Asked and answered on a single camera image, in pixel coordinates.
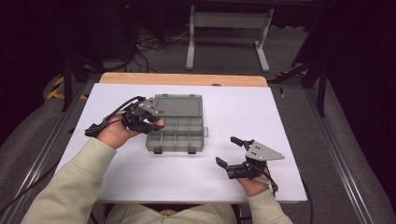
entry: white tabletop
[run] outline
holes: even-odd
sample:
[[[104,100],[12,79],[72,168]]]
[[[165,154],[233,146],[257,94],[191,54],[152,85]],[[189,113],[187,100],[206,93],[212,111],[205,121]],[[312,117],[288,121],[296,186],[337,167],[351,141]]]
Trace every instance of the white tabletop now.
[[[201,94],[204,126],[209,130],[203,152],[153,154],[144,134],[130,139],[106,171],[99,200],[112,203],[245,203],[246,194],[216,164],[220,157],[229,164],[245,160],[246,150],[231,136],[255,139],[285,155],[268,161],[272,178],[279,185],[281,202],[306,201],[304,187],[280,120],[274,97],[263,87],[211,87],[170,85],[95,84],[78,125],[57,170],[70,161],[88,141],[84,130],[135,96],[155,94]]]

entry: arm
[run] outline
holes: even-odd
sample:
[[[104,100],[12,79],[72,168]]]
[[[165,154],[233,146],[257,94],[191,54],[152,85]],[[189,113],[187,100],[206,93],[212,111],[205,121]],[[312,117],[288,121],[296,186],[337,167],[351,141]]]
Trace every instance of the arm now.
[[[247,194],[253,223],[290,224],[280,204],[275,199],[268,185],[257,180],[238,179]]]
[[[104,128],[97,139],[91,138],[59,170],[37,195],[22,223],[87,223],[115,149],[139,134],[127,131],[117,120],[120,116],[113,117],[109,122],[115,123]]]

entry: beige sleeve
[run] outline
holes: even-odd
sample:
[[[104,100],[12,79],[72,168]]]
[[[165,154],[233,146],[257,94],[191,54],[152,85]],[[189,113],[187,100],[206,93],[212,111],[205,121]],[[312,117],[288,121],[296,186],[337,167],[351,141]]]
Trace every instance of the beige sleeve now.
[[[292,223],[286,216],[271,190],[247,197],[254,224],[286,224]]]
[[[116,152],[91,138],[37,195],[22,223],[87,223]]]

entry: person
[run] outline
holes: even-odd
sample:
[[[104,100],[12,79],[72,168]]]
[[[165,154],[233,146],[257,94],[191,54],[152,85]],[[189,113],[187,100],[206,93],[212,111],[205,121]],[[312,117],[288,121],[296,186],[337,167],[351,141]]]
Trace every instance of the person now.
[[[96,138],[61,168],[36,196],[22,223],[87,223],[107,167],[117,149],[139,133],[124,128],[120,115],[112,117]],[[163,126],[163,121],[156,122]],[[268,186],[238,179],[247,194],[253,223],[291,223]],[[142,204],[116,204],[106,223],[236,223],[229,204],[202,204],[179,212],[157,212]]]

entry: plastic compartment box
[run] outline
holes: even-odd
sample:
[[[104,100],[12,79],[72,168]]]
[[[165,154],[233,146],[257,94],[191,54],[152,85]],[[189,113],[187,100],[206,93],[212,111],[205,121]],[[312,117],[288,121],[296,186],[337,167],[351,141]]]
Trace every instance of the plastic compartment box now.
[[[204,119],[201,95],[155,95],[159,117],[165,127],[148,134],[148,151],[181,151],[195,154],[204,148]]]

